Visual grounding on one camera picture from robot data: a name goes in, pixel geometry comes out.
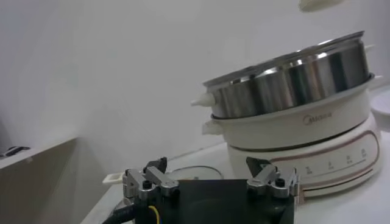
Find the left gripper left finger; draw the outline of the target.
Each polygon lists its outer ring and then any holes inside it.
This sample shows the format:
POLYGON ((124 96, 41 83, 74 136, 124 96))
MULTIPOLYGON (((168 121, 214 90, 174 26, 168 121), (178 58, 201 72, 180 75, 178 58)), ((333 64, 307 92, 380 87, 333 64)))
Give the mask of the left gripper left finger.
POLYGON ((180 194, 179 182, 166 174, 167 157, 149 161, 142 170, 127 169, 122 175, 123 196, 149 201, 161 197, 175 198, 180 194))

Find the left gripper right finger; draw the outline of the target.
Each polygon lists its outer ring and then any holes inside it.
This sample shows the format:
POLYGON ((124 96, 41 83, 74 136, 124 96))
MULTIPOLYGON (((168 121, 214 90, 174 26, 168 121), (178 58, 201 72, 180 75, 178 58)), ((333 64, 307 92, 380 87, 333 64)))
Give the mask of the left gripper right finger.
POLYGON ((246 164, 252 175, 247 180, 247 191, 256 196, 274 198, 299 196, 299 175, 294 167, 279 169, 266 159, 247 157, 246 164))

